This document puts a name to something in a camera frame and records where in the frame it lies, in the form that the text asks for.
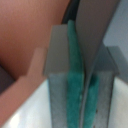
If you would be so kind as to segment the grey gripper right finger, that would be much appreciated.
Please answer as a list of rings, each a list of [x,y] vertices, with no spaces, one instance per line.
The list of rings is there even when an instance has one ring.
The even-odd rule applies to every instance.
[[[83,128],[108,128],[113,79],[117,72],[109,50],[102,47],[89,85]]]

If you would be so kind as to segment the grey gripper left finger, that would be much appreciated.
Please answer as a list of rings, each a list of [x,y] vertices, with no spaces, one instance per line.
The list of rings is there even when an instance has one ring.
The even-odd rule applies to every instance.
[[[49,82],[52,128],[79,128],[84,66],[72,20],[52,27],[44,74]]]

